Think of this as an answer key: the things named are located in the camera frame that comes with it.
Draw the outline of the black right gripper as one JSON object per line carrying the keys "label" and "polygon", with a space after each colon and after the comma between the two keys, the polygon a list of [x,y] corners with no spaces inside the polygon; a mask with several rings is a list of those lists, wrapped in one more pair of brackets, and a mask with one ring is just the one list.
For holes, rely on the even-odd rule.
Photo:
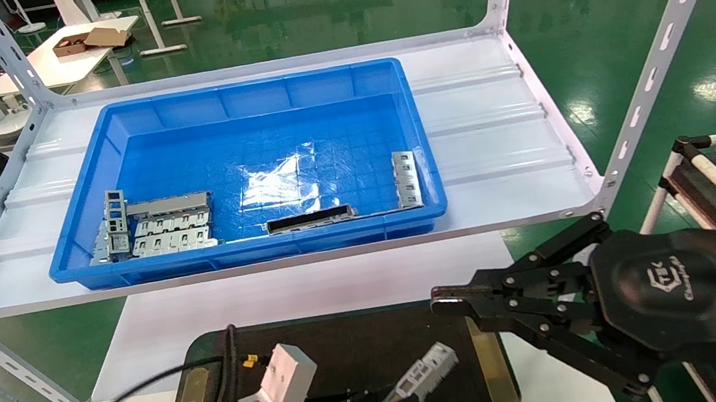
{"label": "black right gripper", "polygon": [[[475,319],[483,332],[517,335],[608,389],[641,399],[654,386],[658,358],[630,345],[595,343],[545,316],[594,310],[595,288],[605,321],[650,351],[678,358],[716,353],[716,230],[611,233],[602,213],[589,213],[506,269],[480,269],[465,285],[436,286],[431,309]],[[590,270],[573,260],[597,244]]]}

